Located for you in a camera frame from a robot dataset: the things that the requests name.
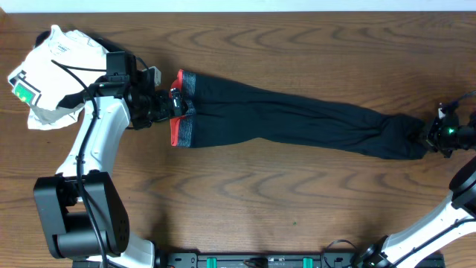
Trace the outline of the black leggings red grey waistband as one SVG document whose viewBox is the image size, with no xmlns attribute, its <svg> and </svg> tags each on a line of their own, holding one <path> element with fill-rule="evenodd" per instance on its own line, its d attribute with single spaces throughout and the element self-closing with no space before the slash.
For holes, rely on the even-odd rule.
<svg viewBox="0 0 476 268">
<path fill-rule="evenodd" d="M 380 159 L 416 160 L 422 120 L 348 103 L 258 89 L 181 70 L 172 87 L 188 106 L 170 122 L 174 147 L 215 147 L 255 138 L 324 147 Z"/>
</svg>

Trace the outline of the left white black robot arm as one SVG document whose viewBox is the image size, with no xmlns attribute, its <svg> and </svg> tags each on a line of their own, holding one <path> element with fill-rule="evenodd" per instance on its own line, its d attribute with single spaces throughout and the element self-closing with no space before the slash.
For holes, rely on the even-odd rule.
<svg viewBox="0 0 476 268">
<path fill-rule="evenodd" d="M 167 255 L 137 236 L 112 181 L 126 129 L 140 130 L 183 110 L 180 94 L 159 92 L 161 73 L 108 71 L 80 94 L 85 115 L 65 161 L 40 177 L 33 195 L 49 252 L 73 267 L 166 267 Z"/>
</svg>

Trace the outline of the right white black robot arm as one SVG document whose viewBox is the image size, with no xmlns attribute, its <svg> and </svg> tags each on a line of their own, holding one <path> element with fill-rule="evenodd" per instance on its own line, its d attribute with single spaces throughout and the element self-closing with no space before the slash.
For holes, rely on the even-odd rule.
<svg viewBox="0 0 476 268">
<path fill-rule="evenodd" d="M 455 150 L 475 149 L 475 114 L 460 125 L 454 108 L 440 108 L 421 135 L 428 150 L 449 158 Z M 416 267 L 430 254 L 475 232 L 475 160 L 452 178 L 449 193 L 430 213 L 409 228 L 384 236 L 356 255 L 352 267 Z"/>
</svg>

